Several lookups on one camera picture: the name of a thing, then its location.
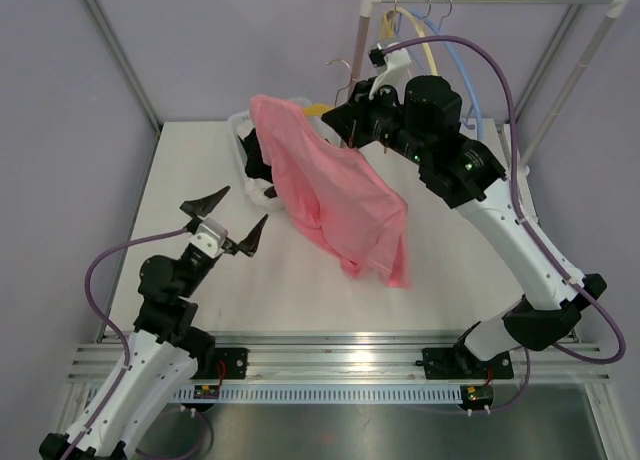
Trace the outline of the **yellow hanger back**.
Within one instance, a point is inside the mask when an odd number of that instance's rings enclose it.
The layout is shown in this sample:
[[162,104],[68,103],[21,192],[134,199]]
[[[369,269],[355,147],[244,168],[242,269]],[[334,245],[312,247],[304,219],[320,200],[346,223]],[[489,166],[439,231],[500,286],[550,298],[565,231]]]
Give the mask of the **yellow hanger back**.
[[343,92],[347,93],[350,90],[353,80],[351,64],[347,60],[342,58],[334,58],[325,62],[326,66],[330,66],[333,64],[341,64],[347,70],[348,81],[346,85],[337,90],[332,105],[324,103],[312,103],[311,105],[304,107],[302,111],[306,117],[322,117],[324,114],[338,106],[338,100]]

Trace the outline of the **yellow hanger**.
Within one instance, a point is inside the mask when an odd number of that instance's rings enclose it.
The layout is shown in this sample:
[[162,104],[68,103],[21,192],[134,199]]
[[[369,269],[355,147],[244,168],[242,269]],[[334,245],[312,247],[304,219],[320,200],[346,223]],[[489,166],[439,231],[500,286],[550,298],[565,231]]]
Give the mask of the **yellow hanger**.
[[383,14],[381,18],[380,39],[398,40],[401,23],[401,13],[398,11],[398,0],[393,0],[393,8]]
[[347,70],[348,81],[346,85],[337,90],[332,105],[324,103],[312,103],[311,105],[304,107],[302,111],[306,117],[322,117],[324,114],[338,106],[338,100],[343,92],[347,93],[350,90],[353,80],[351,64],[347,60],[342,58],[334,58],[325,62],[326,66],[330,66],[333,64],[341,64]]

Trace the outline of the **white printed t shirt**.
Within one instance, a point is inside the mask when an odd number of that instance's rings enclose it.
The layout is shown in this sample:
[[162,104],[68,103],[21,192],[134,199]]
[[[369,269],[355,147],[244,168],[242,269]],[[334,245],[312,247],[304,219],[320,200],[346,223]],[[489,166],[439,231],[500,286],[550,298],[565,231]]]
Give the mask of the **white printed t shirt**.
[[244,180],[244,192],[255,205],[267,212],[284,208],[275,186],[267,180],[247,177]]

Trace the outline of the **black t shirt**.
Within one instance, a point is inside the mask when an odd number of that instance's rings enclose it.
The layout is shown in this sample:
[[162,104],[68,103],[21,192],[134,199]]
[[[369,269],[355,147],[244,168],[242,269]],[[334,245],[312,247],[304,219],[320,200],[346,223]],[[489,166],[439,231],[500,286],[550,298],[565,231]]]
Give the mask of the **black t shirt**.
[[256,128],[252,128],[245,137],[240,139],[240,142],[246,156],[244,166],[246,177],[249,180],[264,180],[269,188],[274,189],[272,169],[263,160]]

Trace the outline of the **pink t shirt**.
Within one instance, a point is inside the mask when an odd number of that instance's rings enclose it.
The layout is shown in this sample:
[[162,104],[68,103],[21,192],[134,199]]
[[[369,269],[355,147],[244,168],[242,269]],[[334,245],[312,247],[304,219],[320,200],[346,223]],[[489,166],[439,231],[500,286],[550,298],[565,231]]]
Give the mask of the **pink t shirt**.
[[255,95],[249,104],[264,163],[294,226],[334,255],[345,274],[377,274],[411,285],[408,205],[356,149],[330,144],[290,101]]

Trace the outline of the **yellow hanger front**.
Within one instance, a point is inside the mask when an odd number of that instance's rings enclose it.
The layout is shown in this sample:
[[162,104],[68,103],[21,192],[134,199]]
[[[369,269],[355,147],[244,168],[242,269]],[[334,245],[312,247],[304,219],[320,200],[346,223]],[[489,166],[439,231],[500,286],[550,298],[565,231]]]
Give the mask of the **yellow hanger front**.
[[393,0],[393,8],[383,14],[381,18],[380,39],[398,40],[401,23],[401,13],[398,11],[398,0]]

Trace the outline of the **light blue hanger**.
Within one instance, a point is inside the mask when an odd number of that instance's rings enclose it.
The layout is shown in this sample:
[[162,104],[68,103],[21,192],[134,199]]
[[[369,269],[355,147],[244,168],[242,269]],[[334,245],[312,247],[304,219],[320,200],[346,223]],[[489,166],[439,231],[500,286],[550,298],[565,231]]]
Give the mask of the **light blue hanger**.
[[[406,10],[401,7],[394,6],[394,14],[398,16],[398,19],[395,22],[395,27],[392,28],[393,32],[396,34],[400,33],[401,23],[403,19],[407,19],[409,23],[413,26],[414,32],[418,37],[425,37],[426,33],[424,28],[427,28],[434,35],[442,34],[442,27],[444,20],[448,18],[453,13],[453,0],[447,0],[449,3],[449,10],[445,15],[443,15],[438,23],[435,23],[433,20],[429,19],[430,12],[432,9],[432,4],[429,4],[428,11],[425,14],[418,14],[417,12]],[[431,47],[428,44],[423,44],[424,47],[424,56],[426,60],[426,65],[423,66],[422,63],[416,58],[413,53],[409,53],[410,59],[416,64],[418,71],[420,73],[426,74],[427,72],[432,75],[438,74],[437,64],[435,62],[435,57],[431,50]],[[451,43],[444,43],[444,47],[449,53],[452,61],[454,62],[459,75],[461,76],[464,86],[466,88],[470,106],[466,116],[463,118],[462,124],[468,130],[474,130],[476,133],[476,139],[479,141],[484,140],[484,124],[482,118],[482,111],[480,108],[480,104],[478,101],[478,96],[476,94],[476,90],[474,88],[474,84],[471,80],[469,72],[466,68],[464,61],[461,56],[457,52],[456,48]]]

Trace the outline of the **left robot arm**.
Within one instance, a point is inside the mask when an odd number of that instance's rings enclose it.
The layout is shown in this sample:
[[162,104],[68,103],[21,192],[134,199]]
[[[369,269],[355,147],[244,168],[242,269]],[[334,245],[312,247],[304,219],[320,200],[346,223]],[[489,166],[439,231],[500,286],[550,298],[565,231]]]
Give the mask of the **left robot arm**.
[[42,458],[128,459],[188,380],[213,380],[210,396],[217,398],[225,379],[243,378],[245,350],[218,353],[215,337],[193,326],[198,307],[189,300],[223,255],[253,257],[257,252],[264,219],[235,241],[211,216],[228,191],[223,187],[181,204],[189,221],[165,236],[188,235],[185,250],[178,258],[154,255],[142,263],[142,305],[132,333],[104,321],[121,342],[122,356],[78,419],[65,432],[50,433],[42,441]]

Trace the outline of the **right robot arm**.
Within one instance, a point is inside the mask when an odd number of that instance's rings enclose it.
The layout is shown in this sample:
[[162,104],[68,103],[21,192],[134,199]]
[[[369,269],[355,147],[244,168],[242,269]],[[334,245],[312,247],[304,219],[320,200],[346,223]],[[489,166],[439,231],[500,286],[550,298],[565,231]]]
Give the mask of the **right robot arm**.
[[462,99],[446,80],[417,76],[402,95],[373,84],[358,82],[323,122],[351,148],[378,142],[417,165],[426,188],[482,234],[523,290],[506,312],[472,325],[424,363],[443,378],[481,378],[505,352],[542,351],[566,336],[590,300],[606,290],[602,276],[575,268],[538,226],[517,214],[500,161],[461,133]]

